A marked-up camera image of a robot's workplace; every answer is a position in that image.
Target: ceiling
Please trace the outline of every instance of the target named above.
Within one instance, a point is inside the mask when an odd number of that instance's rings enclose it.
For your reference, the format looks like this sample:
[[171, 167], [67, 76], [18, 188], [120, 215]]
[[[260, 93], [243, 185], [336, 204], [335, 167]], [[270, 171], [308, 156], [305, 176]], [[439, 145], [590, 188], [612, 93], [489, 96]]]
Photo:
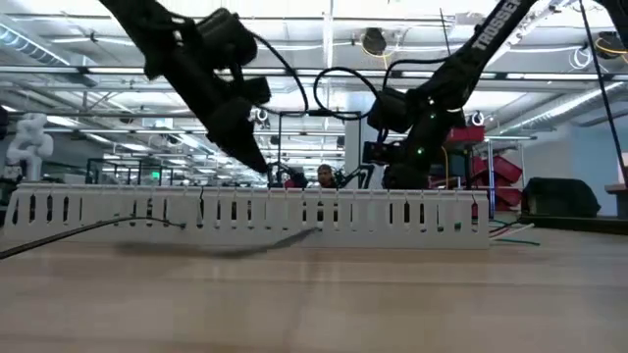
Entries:
[[[371, 73], [372, 82], [381, 85], [386, 64], [394, 60], [446, 56], [444, 32], [449, 49], [456, 50], [496, 4], [494, 0], [442, 0], [421, 2], [421, 6], [412, 0], [363, 0], [359, 6], [353, 0], [159, 2], [185, 16], [206, 16], [221, 6], [238, 12], [249, 29], [268, 39], [294, 68], [300, 69], [299, 75], [308, 91], [311, 107], [315, 105], [311, 86], [314, 75], [320, 70], [350, 67]], [[539, 1], [533, 12], [542, 14], [550, 3], [564, 5], [569, 1]], [[486, 120], [487, 130], [499, 133], [500, 126], [517, 122], [530, 110], [552, 104], [566, 95], [596, 88], [595, 77], [581, 81], [568, 75], [595, 72], [586, 52], [577, 52], [577, 47], [586, 41], [586, 32], [581, 14], [573, 4], [560, 7], [559, 13], [526, 28], [528, 32], [521, 40], [486, 68], [487, 73], [564, 74], [552, 79], [482, 79], [464, 108], [467, 112], [480, 111], [490, 117]], [[606, 11], [593, 1], [585, 1], [585, 5], [594, 32], [613, 30]], [[112, 159], [130, 157], [131, 153], [135, 153], [135, 158], [142, 158], [137, 153], [150, 152], [158, 156], [159, 163], [177, 167], [187, 177], [259, 179], [227, 158], [201, 133], [172, 133], [175, 140], [169, 143], [158, 133], [124, 132], [126, 129], [150, 128], [202, 131], [203, 125], [164, 79], [149, 82], [141, 74], [141, 69], [125, 69], [142, 67], [144, 58], [98, 1], [5, 0], [0, 3], [0, 13], [4, 14], [0, 17], [0, 25], [9, 26], [66, 59], [70, 66], [112, 68], [101, 71], [101, 75], [90, 75], [94, 84], [86, 87], [84, 82], [69, 79], [67, 75], [42, 72], [40, 61], [14, 47], [0, 45], [2, 68], [15, 65], [39, 68], [39, 71], [25, 74], [9, 73], [0, 68], [3, 105], [17, 111], [45, 109], [58, 118], [50, 121], [50, 127], [58, 129], [54, 133], [63, 133], [59, 129], [64, 127], [96, 131], [89, 132], [89, 138], [102, 144]], [[368, 26], [383, 30], [390, 45], [386, 61], [366, 55], [359, 45]], [[628, 73], [628, 65], [620, 58], [604, 60], [602, 64], [609, 73]], [[427, 79], [424, 73], [429, 76], [436, 67], [404, 68], [414, 76], [392, 79], [391, 85], [398, 89], [415, 87]], [[260, 46], [257, 58], [247, 68], [258, 69], [256, 75], [269, 73], [273, 91], [270, 107], [275, 110], [302, 109], [293, 79], [283, 74], [282, 64], [268, 50]], [[329, 89], [321, 90], [320, 94], [331, 108], [369, 109], [370, 104], [358, 104], [352, 99], [353, 95], [366, 91], [358, 79], [334, 76], [326, 87]], [[257, 117], [258, 121], [266, 119], [263, 114], [261, 117], [258, 114], [252, 112], [251, 117]], [[134, 119], [121, 122], [121, 116]], [[338, 135], [344, 133], [342, 122], [332, 118], [305, 117], [283, 119], [282, 123], [283, 131], [314, 134], [282, 138], [282, 150], [284, 157], [289, 158], [289, 165], [304, 166], [311, 177], [321, 163], [336, 168], [343, 166], [343, 151], [338, 146]], [[271, 141], [271, 135], [279, 129], [278, 117], [269, 116], [256, 129], [258, 144], [265, 156], [276, 160], [277, 145], [276, 141]]]

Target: table surface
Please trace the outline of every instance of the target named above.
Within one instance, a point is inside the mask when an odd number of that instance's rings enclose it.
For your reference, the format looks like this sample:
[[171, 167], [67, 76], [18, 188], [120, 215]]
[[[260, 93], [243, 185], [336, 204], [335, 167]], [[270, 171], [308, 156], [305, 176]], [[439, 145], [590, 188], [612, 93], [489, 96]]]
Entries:
[[0, 262], [0, 352], [628, 352], [628, 236], [522, 233], [542, 246], [51, 244]]

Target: white slotted panel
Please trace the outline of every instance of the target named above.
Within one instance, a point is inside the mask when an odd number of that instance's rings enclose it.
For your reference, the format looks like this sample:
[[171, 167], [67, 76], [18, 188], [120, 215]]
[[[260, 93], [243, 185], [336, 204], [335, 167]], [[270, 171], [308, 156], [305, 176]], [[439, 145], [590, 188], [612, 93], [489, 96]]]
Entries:
[[[88, 220], [108, 221], [136, 212], [139, 217], [165, 217], [185, 227], [119, 222], [73, 240], [253, 246], [317, 227], [320, 232], [302, 246], [480, 249], [489, 245], [488, 200], [482, 192], [207, 188], [201, 215], [200, 191], [198, 187], [22, 184], [12, 195], [4, 234], [31, 240], [87, 225]], [[31, 222], [32, 195], [36, 202]], [[474, 202], [479, 215], [476, 227], [471, 219]], [[13, 224], [16, 212], [18, 221]]]

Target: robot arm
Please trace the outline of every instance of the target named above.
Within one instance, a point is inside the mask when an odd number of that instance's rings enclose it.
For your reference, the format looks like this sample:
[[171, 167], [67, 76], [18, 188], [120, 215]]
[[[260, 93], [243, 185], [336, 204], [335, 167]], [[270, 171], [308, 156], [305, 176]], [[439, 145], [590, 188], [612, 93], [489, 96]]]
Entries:
[[[623, 41], [628, 42], [628, 3], [597, 0], [611, 14]], [[408, 136], [398, 144], [367, 142], [366, 163], [389, 164], [385, 188], [427, 187], [427, 173], [455, 126], [464, 126], [462, 107], [475, 89], [482, 70], [516, 29], [537, 0], [500, 0], [475, 34], [448, 57], [421, 86], [405, 95], [385, 88], [373, 106], [368, 124]]]
[[349, 173], [346, 176], [336, 177], [338, 180], [338, 188], [345, 188], [349, 183], [358, 177], [358, 186], [359, 189], [365, 189], [369, 187], [371, 183], [371, 177], [373, 176], [373, 172], [375, 171], [375, 166], [373, 165], [361, 165], [355, 169], [355, 171]]
[[[218, 9], [198, 24], [155, 0], [100, 0], [145, 57], [144, 72], [164, 76], [207, 128], [207, 137], [246, 166], [267, 166], [248, 120], [253, 104], [270, 100], [266, 78], [245, 80], [241, 66], [257, 56], [257, 43], [237, 18]], [[229, 69], [225, 81], [216, 71]]]

